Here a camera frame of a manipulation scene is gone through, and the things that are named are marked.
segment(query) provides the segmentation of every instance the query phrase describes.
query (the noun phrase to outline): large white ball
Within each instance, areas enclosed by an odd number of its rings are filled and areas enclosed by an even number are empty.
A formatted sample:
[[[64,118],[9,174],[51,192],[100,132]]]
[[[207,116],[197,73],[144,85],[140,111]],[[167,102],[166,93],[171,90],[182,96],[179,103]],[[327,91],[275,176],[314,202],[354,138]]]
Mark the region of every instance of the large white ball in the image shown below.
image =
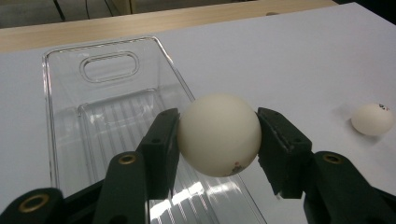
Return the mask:
[[[210,176],[234,175],[255,159],[262,141],[256,113],[230,94],[195,100],[181,115],[178,147],[197,171]]]

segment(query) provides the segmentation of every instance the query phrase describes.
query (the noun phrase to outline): ping pong ball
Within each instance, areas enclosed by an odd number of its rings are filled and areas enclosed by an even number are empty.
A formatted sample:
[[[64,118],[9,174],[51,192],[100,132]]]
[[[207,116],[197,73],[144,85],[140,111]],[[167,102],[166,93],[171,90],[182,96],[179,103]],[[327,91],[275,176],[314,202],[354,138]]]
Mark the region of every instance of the ping pong ball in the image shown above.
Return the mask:
[[[352,115],[351,121],[358,132],[372,136],[386,133],[395,122],[389,108],[379,104],[363,105]]]
[[[242,99],[215,93],[192,102],[177,126],[185,160],[209,176],[234,175],[255,159],[262,141],[256,113]]]

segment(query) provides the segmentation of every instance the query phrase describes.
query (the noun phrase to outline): transparent plastic tray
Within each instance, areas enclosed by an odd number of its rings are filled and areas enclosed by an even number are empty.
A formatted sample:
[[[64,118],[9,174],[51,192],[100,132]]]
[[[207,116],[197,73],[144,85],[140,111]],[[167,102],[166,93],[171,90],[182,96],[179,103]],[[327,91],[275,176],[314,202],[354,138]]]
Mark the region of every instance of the transparent plastic tray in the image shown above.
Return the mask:
[[[64,196],[106,176],[165,109],[193,96],[155,37],[54,49],[43,56],[51,181]],[[196,173],[180,157],[174,197],[150,201],[151,223],[265,223],[239,175]]]

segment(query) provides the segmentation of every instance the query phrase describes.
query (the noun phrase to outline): white table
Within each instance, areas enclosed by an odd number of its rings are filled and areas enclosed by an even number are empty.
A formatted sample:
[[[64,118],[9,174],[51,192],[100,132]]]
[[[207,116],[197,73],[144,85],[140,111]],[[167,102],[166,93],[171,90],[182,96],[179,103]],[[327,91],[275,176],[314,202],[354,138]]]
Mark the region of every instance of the white table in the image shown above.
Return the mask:
[[[228,92],[274,109],[311,139],[314,151],[343,154],[373,186],[396,194],[396,128],[373,138],[348,122],[366,103],[396,110],[393,24],[350,4],[155,35],[195,97]],[[46,50],[0,54],[0,210],[50,185]],[[268,223],[306,222],[303,201],[278,200],[257,162],[241,176]]]

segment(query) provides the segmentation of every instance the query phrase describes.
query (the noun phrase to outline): wooden surface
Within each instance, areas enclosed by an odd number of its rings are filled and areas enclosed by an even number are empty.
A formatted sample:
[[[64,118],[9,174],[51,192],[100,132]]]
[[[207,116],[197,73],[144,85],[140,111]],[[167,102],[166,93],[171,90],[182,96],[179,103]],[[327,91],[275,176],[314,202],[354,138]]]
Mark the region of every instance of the wooden surface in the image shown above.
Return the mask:
[[[208,7],[182,8],[90,21],[70,21],[0,29],[0,52],[145,35],[154,32],[335,6],[331,0],[260,0]]]

